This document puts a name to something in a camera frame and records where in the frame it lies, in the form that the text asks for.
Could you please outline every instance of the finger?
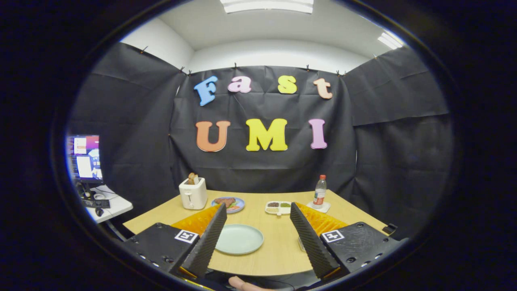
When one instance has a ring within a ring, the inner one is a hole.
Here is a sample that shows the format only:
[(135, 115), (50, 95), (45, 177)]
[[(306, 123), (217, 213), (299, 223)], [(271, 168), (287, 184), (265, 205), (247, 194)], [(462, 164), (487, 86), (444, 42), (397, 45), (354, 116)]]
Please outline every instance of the finger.
[(241, 280), (239, 277), (233, 276), (233, 277), (229, 278), (228, 283), (230, 285), (232, 285), (233, 287), (242, 291), (241, 286), (244, 284), (244, 281)]
[(273, 289), (264, 289), (253, 284), (246, 283), (237, 276), (231, 277), (228, 279), (228, 282), (240, 291), (274, 291)]

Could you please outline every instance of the letter f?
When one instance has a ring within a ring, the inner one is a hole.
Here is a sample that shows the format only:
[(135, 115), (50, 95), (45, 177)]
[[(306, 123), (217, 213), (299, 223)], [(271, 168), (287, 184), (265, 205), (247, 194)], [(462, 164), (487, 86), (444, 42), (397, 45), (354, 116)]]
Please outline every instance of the letter f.
[(203, 106), (216, 98), (211, 94), (216, 92), (216, 85), (214, 84), (216, 81), (217, 77), (212, 76), (194, 87), (194, 89), (197, 90), (199, 97), (201, 98), (199, 105)]

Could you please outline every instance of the black curtain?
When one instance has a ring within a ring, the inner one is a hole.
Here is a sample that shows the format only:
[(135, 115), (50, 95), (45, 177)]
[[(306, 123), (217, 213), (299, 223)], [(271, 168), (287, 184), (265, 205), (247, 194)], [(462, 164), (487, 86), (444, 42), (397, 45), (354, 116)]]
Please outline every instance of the black curtain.
[[(296, 79), (294, 94), (278, 91), (282, 75)], [(216, 76), (215, 99), (200, 106), (194, 90), (201, 81)], [(233, 93), (227, 87), (236, 76), (251, 78), (251, 92)], [(331, 84), (331, 99), (318, 95), (313, 81), (324, 78)], [(274, 119), (287, 120), (286, 151), (271, 149), (249, 152), (248, 119), (260, 119), (267, 129)], [(325, 149), (312, 149), (310, 119), (323, 119)], [(231, 122), (226, 146), (219, 152), (204, 152), (196, 146), (196, 122), (210, 121), (209, 141), (218, 140), (216, 122)], [(320, 174), (327, 175), (329, 189), (343, 197), (352, 193), (355, 172), (355, 138), (350, 100), (342, 77), (300, 68), (250, 66), (192, 74), (174, 99), (171, 121), (177, 181), (195, 172), (206, 179), (207, 188), (220, 191), (280, 193), (314, 190)]]
[(453, 132), (445, 98), (408, 48), (387, 52), (346, 77), (357, 140), (350, 202), (414, 234), (444, 193)]
[(106, 185), (133, 204), (122, 222), (175, 196), (169, 123), (173, 92), (185, 78), (167, 62), (118, 43), (85, 80), (69, 133), (99, 135)]
[[(297, 91), (281, 94), (278, 78), (296, 78)], [(215, 99), (200, 106), (194, 87), (216, 76)], [(236, 76), (252, 79), (251, 92), (233, 93)], [(331, 99), (313, 81), (331, 84)], [(287, 120), (286, 151), (249, 152), (248, 119), (268, 128)], [(323, 119), (328, 146), (314, 150), (310, 119)], [(230, 121), (226, 146), (196, 146), (196, 122)], [(119, 43), (95, 67), (78, 96), (71, 134), (100, 135), (106, 184), (133, 203), (124, 222), (178, 195), (190, 172), (207, 188), (278, 193), (311, 191), (320, 174), (341, 197), (411, 236), (442, 195), (453, 133), (439, 85), (411, 50), (397, 49), (348, 72), (250, 66), (187, 76), (139, 49)]]

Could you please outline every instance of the white wall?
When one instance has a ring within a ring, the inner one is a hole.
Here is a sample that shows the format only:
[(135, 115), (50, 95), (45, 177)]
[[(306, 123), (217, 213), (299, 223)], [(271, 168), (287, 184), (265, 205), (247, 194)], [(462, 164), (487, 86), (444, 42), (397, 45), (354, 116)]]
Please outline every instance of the white wall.
[(192, 72), (237, 66), (288, 66), (343, 73), (368, 61), (364, 56), (295, 40), (248, 40), (226, 43), (195, 52), (187, 69)]
[(178, 69), (189, 63), (194, 50), (170, 26), (158, 18), (143, 24), (120, 42), (159, 57)]

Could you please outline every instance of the fluorescent light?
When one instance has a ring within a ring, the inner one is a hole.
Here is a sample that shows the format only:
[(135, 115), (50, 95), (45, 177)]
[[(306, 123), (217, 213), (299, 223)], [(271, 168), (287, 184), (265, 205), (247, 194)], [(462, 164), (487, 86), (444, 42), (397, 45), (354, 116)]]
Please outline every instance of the fluorescent light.
[(220, 0), (226, 13), (247, 10), (277, 9), (312, 14), (313, 0)]
[(394, 40), (396, 40), (398, 43), (400, 43), (401, 45), (404, 45), (404, 41), (402, 41), (398, 36), (396, 36), (395, 34), (387, 31), (387, 30), (384, 30), (389, 36), (391, 36)]
[(377, 40), (379, 40), (380, 42), (382, 42), (385, 45), (389, 46), (392, 50), (397, 48), (394, 44), (392, 44), (389, 40), (387, 40), (386, 38), (384, 38), (382, 36), (379, 36), (379, 38)]
[(389, 36), (389, 35), (387, 35), (385, 33), (382, 33), (381, 36), (386, 38), (390, 43), (392, 43), (397, 48), (401, 48), (402, 47), (402, 45), (398, 41), (396, 41), (394, 38), (392, 38), (391, 36)]

